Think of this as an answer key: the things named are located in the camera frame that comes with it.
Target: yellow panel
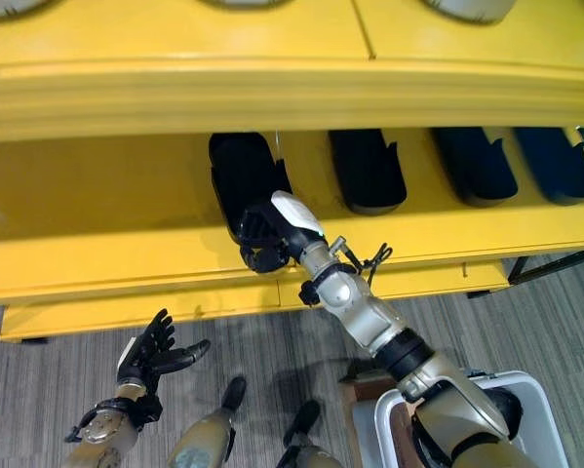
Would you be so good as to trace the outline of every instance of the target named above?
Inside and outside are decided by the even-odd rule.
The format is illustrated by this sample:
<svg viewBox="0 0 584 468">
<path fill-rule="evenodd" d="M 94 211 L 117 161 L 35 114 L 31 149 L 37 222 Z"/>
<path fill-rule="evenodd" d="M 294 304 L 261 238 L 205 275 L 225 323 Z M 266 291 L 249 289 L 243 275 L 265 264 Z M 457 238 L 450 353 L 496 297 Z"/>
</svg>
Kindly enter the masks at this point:
<svg viewBox="0 0 584 468">
<path fill-rule="evenodd" d="M 303 307 L 298 297 L 301 281 L 281 281 L 282 307 Z M 397 269 L 382 266 L 371 290 L 384 298 L 495 290 L 508 287 L 501 261 L 461 263 Z"/>
<path fill-rule="evenodd" d="M 584 125 L 584 0 L 498 25 L 421 0 L 61 0 L 0 23 L 0 141 L 229 130 Z"/>
<path fill-rule="evenodd" d="M 355 0 L 378 59 L 584 69 L 584 1 L 518 0 L 492 25 L 449 18 L 422 0 Z"/>
<path fill-rule="evenodd" d="M 277 284 L 220 285 L 198 291 L 125 295 L 71 302 L 9 306 L 0 339 L 18 340 L 61 333 L 142 326 L 166 307 L 177 322 L 302 308 L 298 291 L 303 281 Z M 383 297 L 496 289 L 508 286 L 500 262 L 382 271 L 373 290 Z"/>
<path fill-rule="evenodd" d="M 344 207 L 325 133 L 282 133 L 280 149 L 268 138 L 329 238 L 345 236 L 358 256 L 372 256 L 382 242 L 394 248 L 388 263 L 407 267 L 583 249 L 584 203 L 547 202 L 512 133 L 487 132 L 504 137 L 520 187 L 513 200 L 487 209 L 464 205 L 426 130 L 388 130 L 409 196 L 377 217 Z M 207 139 L 0 143 L 0 303 L 254 281 L 219 212 Z M 273 278 L 286 275 L 298 277 L 283 270 Z"/>
<path fill-rule="evenodd" d="M 584 70 L 180 58 L 0 67 L 0 141 L 576 123 L 584 125 Z"/>
<path fill-rule="evenodd" d="M 367 56 L 350 0 L 292 0 L 250 11 L 201 0 L 60 0 L 36 15 L 0 22 L 0 66 Z"/>
<path fill-rule="evenodd" d="M 6 309 L 0 339 L 138 327 L 150 322 L 164 307 L 176 322 L 185 322 L 275 310 L 278 305 L 275 281 L 192 292 L 17 305 Z"/>
</svg>

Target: robotic hand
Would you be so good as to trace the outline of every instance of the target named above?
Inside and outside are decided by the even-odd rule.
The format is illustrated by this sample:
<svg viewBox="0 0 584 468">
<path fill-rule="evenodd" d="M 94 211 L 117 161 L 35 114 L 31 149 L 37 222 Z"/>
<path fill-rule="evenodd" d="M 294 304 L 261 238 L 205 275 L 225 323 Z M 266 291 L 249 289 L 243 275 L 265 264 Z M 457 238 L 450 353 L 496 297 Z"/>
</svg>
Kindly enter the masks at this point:
<svg viewBox="0 0 584 468">
<path fill-rule="evenodd" d="M 210 348 L 206 339 L 187 348 L 171 349 L 173 319 L 160 311 L 146 330 L 132 338 L 119 362 L 115 397 L 98 403 L 66 437 L 79 443 L 64 468 L 117 467 L 149 422 L 159 420 L 162 405 L 157 397 L 159 378 L 190 367 Z"/>
<path fill-rule="evenodd" d="M 276 191 L 270 200 L 249 207 L 240 231 L 239 237 L 250 241 L 240 252 L 254 271 L 271 271 L 290 257 L 304 267 L 311 280 L 302 285 L 300 298 L 307 305 L 321 303 L 395 378 L 409 402 L 422 402 L 413 422 L 453 467 L 534 466 L 509 443 L 506 421 L 485 393 L 371 293 L 361 276 L 368 265 L 342 237 L 329 247 L 318 220 L 293 195 Z M 260 250 L 254 248 L 259 239 L 268 240 Z M 339 252 L 354 266 L 342 263 Z"/>
</svg>

